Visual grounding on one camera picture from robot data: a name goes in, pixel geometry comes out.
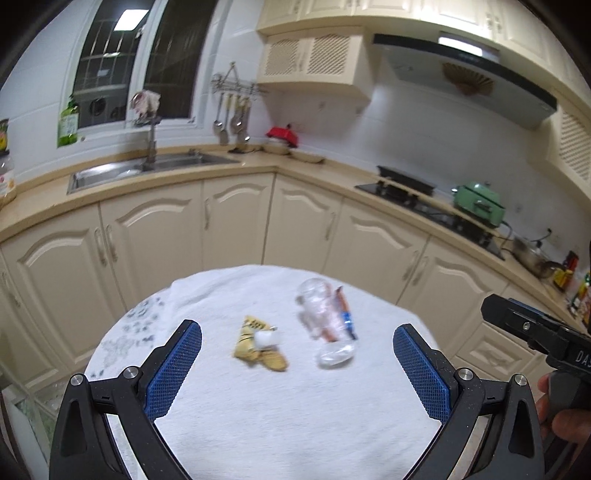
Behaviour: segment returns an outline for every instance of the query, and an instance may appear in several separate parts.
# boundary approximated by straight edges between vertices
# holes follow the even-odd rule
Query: kitchen cabinet
[[[355,15],[418,18],[420,0],[356,0]]]
[[[272,184],[267,173],[204,181],[204,270],[262,263]]]
[[[100,203],[115,277],[128,309],[202,270],[202,182]]]
[[[4,242],[2,253],[36,326],[69,371],[82,370],[125,313],[98,205],[30,228]]]
[[[322,273],[395,304],[427,238],[404,222],[345,200]]]
[[[321,272],[334,237],[342,197],[277,177],[265,244],[265,265]]]
[[[315,28],[269,37],[258,82],[370,98],[375,66],[361,27]]]
[[[301,19],[323,17],[341,17],[353,15],[355,4],[358,0],[305,0],[306,6],[302,12]]]
[[[492,5],[496,42],[550,70],[542,22],[516,0],[495,0]]]
[[[257,29],[295,22],[306,0],[272,0],[265,2]]]
[[[0,370],[29,390],[68,375],[65,364],[33,323],[1,256],[0,277]]]
[[[299,81],[308,45],[305,30],[270,36],[263,49],[259,83]]]
[[[528,161],[591,212],[591,118],[564,96],[534,133]]]
[[[397,305],[424,321],[451,358],[483,323],[482,301],[491,293],[501,294],[507,284],[462,251],[431,238]],[[473,342],[490,337],[484,330]]]
[[[534,359],[534,351],[518,345],[509,334],[500,332],[488,323],[481,323],[460,347],[457,356],[476,366],[492,378],[507,381],[523,372]]]
[[[424,0],[421,20],[493,39],[493,14],[482,0]]]

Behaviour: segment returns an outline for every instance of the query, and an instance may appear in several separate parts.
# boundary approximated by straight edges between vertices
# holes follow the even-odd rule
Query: window
[[[144,88],[158,92],[163,118],[191,115],[201,50],[217,0],[168,0],[152,44]]]
[[[154,0],[103,0],[82,47],[73,95],[80,105],[80,127],[125,120],[129,80],[147,11]],[[133,25],[120,25],[127,11],[144,11]]]
[[[74,79],[80,127],[125,120],[130,90],[142,88],[161,95],[158,113],[163,118],[191,117],[197,68],[216,4],[103,0]],[[147,61],[136,61],[148,51]]]

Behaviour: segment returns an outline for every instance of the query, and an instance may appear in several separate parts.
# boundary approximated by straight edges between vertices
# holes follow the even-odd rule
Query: white towel
[[[163,301],[155,303],[163,305],[146,332],[154,335],[154,344],[123,348],[98,377],[140,365],[184,319],[195,320],[203,331],[202,350],[169,413],[155,422],[192,478],[403,478],[440,423],[427,416],[398,363],[392,334],[397,326],[411,323],[427,343],[437,346],[412,313],[345,285],[358,350],[342,368],[319,368],[316,352],[323,340],[311,339],[295,298],[298,285],[317,276],[247,265],[178,280],[158,294]],[[327,280],[334,287],[341,285]],[[290,363],[286,372],[251,367],[233,358],[248,314],[282,332],[281,352]],[[87,372],[96,374],[104,366],[103,344],[125,337],[121,325],[128,323],[124,318],[105,336]],[[143,478],[118,423],[112,425],[130,474]]]

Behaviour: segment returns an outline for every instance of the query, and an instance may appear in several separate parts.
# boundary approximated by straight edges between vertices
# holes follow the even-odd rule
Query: hanging utensil rack
[[[261,88],[258,83],[241,80],[238,76],[238,68],[236,68],[235,61],[230,62],[230,68],[225,75],[221,73],[214,74],[211,85],[214,94],[218,92],[230,92],[255,99],[256,97],[267,93],[267,90]]]

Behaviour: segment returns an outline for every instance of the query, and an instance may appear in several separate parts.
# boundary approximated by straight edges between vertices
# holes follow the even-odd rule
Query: gas stove
[[[459,215],[454,215],[446,210],[439,209],[420,200],[416,195],[413,195],[406,190],[399,189],[392,185],[386,185],[383,182],[357,185],[355,188],[376,195],[384,200],[417,213],[418,215],[461,235],[501,260],[505,260],[501,249],[493,240],[494,236],[490,232]]]

